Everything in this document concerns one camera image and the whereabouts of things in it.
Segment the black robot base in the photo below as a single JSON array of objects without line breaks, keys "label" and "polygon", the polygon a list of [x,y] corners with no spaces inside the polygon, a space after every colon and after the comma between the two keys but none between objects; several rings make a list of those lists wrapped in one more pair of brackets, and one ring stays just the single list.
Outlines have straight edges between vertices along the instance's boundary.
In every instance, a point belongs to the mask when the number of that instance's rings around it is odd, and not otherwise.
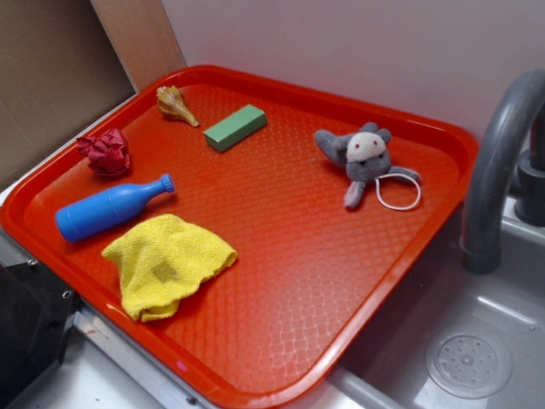
[{"label": "black robot base", "polygon": [[77,305],[77,293],[40,262],[1,268],[2,408],[62,366]]}]

